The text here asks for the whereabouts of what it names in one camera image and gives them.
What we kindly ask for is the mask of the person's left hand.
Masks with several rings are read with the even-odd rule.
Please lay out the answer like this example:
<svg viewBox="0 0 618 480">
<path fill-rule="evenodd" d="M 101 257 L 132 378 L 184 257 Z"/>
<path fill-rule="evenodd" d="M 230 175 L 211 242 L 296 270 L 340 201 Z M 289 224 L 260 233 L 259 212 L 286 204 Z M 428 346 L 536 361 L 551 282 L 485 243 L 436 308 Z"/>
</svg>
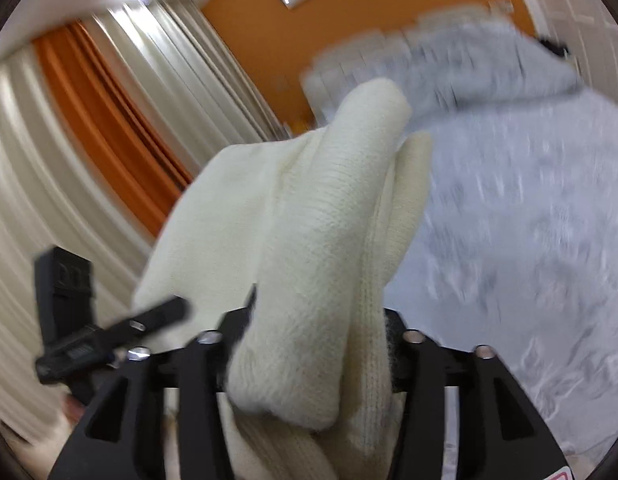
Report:
<svg viewBox="0 0 618 480">
<path fill-rule="evenodd" d="M 62 401 L 62 412 L 71 426 L 76 426 L 85 411 L 85 406 L 71 393 L 66 393 Z"/>
</svg>

